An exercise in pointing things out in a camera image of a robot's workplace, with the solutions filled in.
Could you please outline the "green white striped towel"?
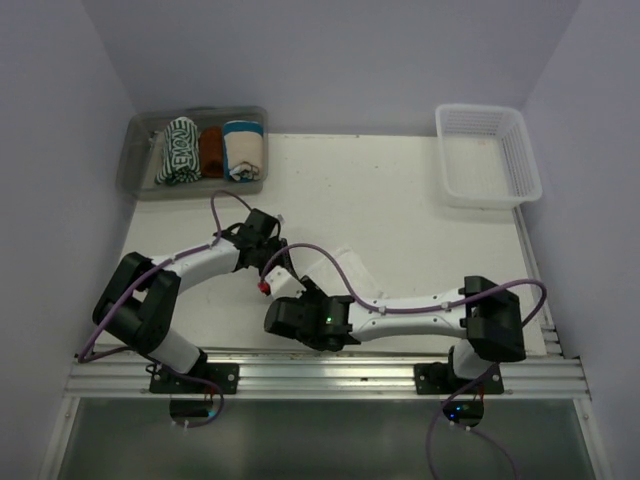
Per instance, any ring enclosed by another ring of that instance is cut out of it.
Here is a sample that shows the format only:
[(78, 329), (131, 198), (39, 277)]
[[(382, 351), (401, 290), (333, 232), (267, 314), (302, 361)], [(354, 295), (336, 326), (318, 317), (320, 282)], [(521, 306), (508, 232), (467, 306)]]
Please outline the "green white striped towel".
[(161, 166), (154, 179), (157, 185), (175, 186), (201, 179), (199, 137), (197, 125), (187, 117), (178, 117), (167, 125), (162, 132)]

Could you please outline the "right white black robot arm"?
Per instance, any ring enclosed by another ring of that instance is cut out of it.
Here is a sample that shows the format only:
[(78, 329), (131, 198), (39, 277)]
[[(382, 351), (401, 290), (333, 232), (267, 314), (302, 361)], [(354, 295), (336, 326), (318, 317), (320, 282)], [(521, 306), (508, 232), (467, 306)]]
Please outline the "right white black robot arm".
[(313, 350), (338, 352), (350, 345), (388, 337), (456, 338), (445, 379), (468, 392), (490, 365), (526, 359), (519, 297), (480, 276), (468, 276), (459, 289), (419, 298), (358, 300), (328, 295), (310, 278), (294, 278), (275, 268), (259, 284), (272, 298), (264, 330)]

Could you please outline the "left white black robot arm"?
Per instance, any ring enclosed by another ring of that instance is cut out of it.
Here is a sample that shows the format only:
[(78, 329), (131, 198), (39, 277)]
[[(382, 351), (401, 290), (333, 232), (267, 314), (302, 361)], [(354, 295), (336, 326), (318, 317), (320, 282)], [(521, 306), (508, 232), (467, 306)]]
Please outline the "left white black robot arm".
[(99, 298), (92, 321), (100, 333), (172, 370), (182, 390), (197, 392), (208, 379), (206, 355), (171, 327), (179, 295), (217, 276), (248, 268), (262, 271), (285, 246), (280, 234), (279, 218), (252, 209), (245, 221), (181, 252), (127, 254)]

